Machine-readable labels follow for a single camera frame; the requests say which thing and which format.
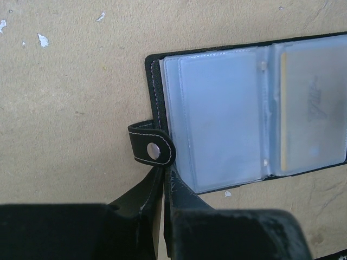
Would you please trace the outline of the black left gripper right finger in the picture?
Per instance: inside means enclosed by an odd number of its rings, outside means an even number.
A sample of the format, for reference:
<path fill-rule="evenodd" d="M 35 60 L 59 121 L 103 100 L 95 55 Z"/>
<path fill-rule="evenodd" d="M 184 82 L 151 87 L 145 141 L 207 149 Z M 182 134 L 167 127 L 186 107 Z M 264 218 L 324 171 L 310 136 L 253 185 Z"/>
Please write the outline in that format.
<path fill-rule="evenodd" d="M 171 259 L 311 259 L 298 221 L 277 209 L 212 208 L 165 171 L 164 239 Z"/>

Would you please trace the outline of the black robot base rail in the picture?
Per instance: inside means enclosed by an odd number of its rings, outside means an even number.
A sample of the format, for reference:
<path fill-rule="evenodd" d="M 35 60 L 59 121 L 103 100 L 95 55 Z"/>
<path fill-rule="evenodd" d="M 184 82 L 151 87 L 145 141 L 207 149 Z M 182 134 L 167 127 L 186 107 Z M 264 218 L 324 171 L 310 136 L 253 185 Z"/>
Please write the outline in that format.
<path fill-rule="evenodd" d="M 347 249 L 316 258 L 315 260 L 347 260 Z"/>

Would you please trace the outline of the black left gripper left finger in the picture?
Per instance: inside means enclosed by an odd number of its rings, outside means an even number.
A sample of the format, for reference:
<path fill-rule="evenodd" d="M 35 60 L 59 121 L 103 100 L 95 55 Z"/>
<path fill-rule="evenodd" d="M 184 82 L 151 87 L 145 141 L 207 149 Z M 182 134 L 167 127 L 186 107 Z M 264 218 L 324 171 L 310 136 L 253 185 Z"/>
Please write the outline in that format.
<path fill-rule="evenodd" d="M 1 259 L 155 259 L 163 169 L 109 204 L 1 206 Z"/>

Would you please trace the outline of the black leather card holder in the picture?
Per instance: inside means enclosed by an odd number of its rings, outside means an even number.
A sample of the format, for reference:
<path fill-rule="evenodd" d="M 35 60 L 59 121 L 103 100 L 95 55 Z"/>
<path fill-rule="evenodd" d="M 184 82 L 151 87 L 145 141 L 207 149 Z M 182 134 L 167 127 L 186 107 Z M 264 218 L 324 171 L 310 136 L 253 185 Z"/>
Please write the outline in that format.
<path fill-rule="evenodd" d="M 196 193 L 287 174 L 280 168 L 280 67 L 287 50 L 346 47 L 346 33 L 152 54 L 152 120 L 128 128 L 136 161 L 174 168 Z"/>

